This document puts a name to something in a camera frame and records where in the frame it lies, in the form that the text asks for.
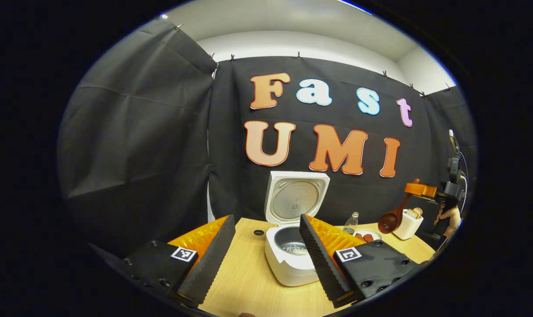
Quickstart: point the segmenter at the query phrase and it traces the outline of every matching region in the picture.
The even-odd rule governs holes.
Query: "rice cooker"
[[[286,286],[318,281],[299,232],[300,215],[315,217],[329,177],[325,173],[271,171],[265,199],[266,220],[277,226],[266,231],[266,259],[277,280]]]

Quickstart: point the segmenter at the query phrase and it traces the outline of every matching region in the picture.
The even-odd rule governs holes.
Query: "glass bottle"
[[[359,213],[355,211],[353,213],[353,216],[347,220],[347,223],[345,223],[345,226],[343,227],[343,231],[346,233],[349,233],[349,235],[353,235],[355,233],[355,230],[357,230],[357,225],[359,224]]]

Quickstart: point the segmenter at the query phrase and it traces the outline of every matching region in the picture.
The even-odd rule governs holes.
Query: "orange letter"
[[[282,82],[290,82],[290,76],[286,73],[255,76],[251,81],[255,83],[255,100],[251,103],[251,109],[272,108],[276,106],[276,100],[270,97],[274,92],[276,97],[282,96]]]
[[[396,156],[398,154],[398,148],[400,147],[400,141],[394,138],[385,138],[386,144],[386,158],[384,160],[384,167],[380,170],[380,176],[382,177],[394,177],[396,170]]]
[[[265,166],[276,166],[286,161],[290,145],[290,133],[296,130],[295,124],[288,122],[274,124],[274,128],[278,130],[278,144],[276,152],[272,155],[263,153],[263,132],[268,128],[268,124],[263,121],[247,121],[244,127],[247,129],[245,151],[251,161]]]
[[[359,130],[353,130],[349,133],[343,145],[339,141],[339,135],[335,128],[330,125],[316,125],[313,130],[317,133],[317,152],[315,160],[309,164],[311,170],[326,171],[329,167],[325,163],[326,157],[329,156],[331,168],[337,171],[343,161],[347,159],[347,164],[341,171],[345,174],[360,175],[363,173],[363,148],[368,135]]]

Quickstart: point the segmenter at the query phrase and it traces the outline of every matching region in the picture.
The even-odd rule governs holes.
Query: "table surface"
[[[257,317],[325,316],[349,307],[333,308],[321,283],[287,287],[278,282],[265,255],[265,235],[255,235],[257,229],[267,232],[275,227],[266,221],[246,218],[236,224],[236,233],[208,295],[198,309],[220,317],[238,317],[252,313]],[[359,225],[357,229],[378,231],[376,223]],[[382,240],[417,263],[427,261],[434,250],[419,237],[401,241],[392,233],[382,234]]]

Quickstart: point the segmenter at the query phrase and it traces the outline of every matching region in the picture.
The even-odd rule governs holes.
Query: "white cup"
[[[423,222],[423,217],[419,219],[415,219],[412,216],[408,215],[406,213],[407,209],[404,209],[402,222],[400,223],[400,226],[397,227],[392,233],[396,235],[398,238],[402,240],[407,240],[410,237],[413,237],[415,234],[415,231],[419,228],[421,223]]]

